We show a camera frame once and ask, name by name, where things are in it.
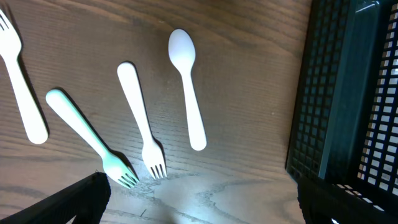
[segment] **plastic fork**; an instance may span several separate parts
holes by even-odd
[[[50,90],[45,99],[59,117],[69,124],[101,156],[104,171],[109,177],[129,189],[138,183],[138,179],[130,167],[126,166],[120,158],[106,148],[90,125],[61,90]]]
[[[32,143],[42,144],[49,134],[18,64],[18,55],[22,48],[21,40],[2,10],[0,16],[0,55],[10,76],[26,135]]]
[[[136,68],[129,62],[123,62],[118,67],[118,76],[144,141],[142,160],[154,179],[167,177],[162,150],[150,131]]]

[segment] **wooden table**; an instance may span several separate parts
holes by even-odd
[[[303,223],[284,164],[310,0],[9,0],[22,59],[49,124],[30,143],[0,63],[0,218],[92,174],[101,158],[45,102],[64,88],[141,182],[110,180],[103,223]],[[193,82],[208,145],[190,147],[181,77],[167,44],[185,29],[197,50]],[[116,75],[141,79],[167,179],[142,162],[142,138]]]

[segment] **black basket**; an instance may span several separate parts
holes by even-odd
[[[314,0],[286,170],[398,217],[398,1]]]

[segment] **spoon handle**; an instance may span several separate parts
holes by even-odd
[[[83,116],[61,90],[50,90],[45,96],[50,107],[82,137],[101,158],[109,152]]]
[[[127,102],[129,102],[131,111],[137,121],[144,144],[152,143],[154,138],[150,131],[136,68],[129,62],[123,62],[118,67],[118,77]]]
[[[201,120],[200,110],[193,89],[191,75],[182,75],[182,84],[184,87],[185,107],[187,109],[187,123],[189,140],[191,147],[196,151],[201,151],[207,145],[205,127]]]

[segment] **fork handle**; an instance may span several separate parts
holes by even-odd
[[[5,58],[4,63],[14,89],[26,135],[32,143],[42,144],[47,140],[49,134],[32,93],[26,84],[18,60],[17,58]]]
[[[137,121],[144,143],[152,144],[154,138],[150,131],[136,68],[129,62],[123,62],[118,67],[118,77],[131,111]]]
[[[101,156],[101,158],[104,158],[109,153],[108,149],[95,134],[84,117],[61,90],[50,90],[45,96],[45,100],[59,117],[69,124],[69,126],[75,130],[80,137]]]

